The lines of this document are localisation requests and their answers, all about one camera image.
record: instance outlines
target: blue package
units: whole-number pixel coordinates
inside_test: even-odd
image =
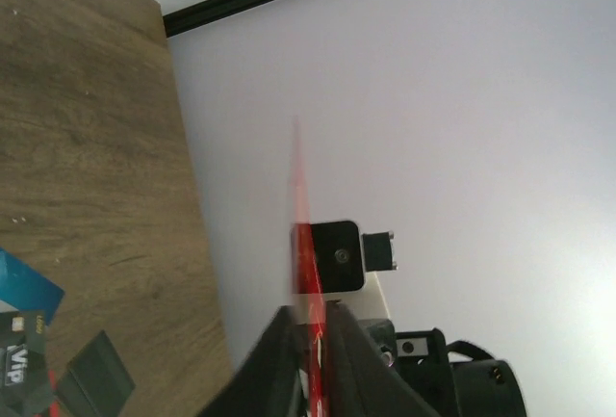
[[[0,311],[42,310],[49,326],[64,290],[0,248]]]

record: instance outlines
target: wooden surface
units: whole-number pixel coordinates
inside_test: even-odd
[[[153,0],[0,0],[0,247],[66,290],[57,375],[105,329],[122,415],[192,416],[230,365]]]

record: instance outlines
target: brown wood grain surface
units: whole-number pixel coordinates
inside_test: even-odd
[[[66,290],[58,376],[108,332],[122,415],[193,416],[230,377],[153,0],[0,0],[0,247]]]

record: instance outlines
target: white backdrop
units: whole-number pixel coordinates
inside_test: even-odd
[[[235,364],[286,301],[292,116],[314,221],[394,229],[398,329],[616,416],[616,0],[281,0],[171,39]]]

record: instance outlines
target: vip logo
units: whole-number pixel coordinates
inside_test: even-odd
[[[28,350],[26,350],[26,346],[8,347],[5,364],[7,367],[4,384],[12,386],[23,383],[26,380],[26,370],[28,369]]]

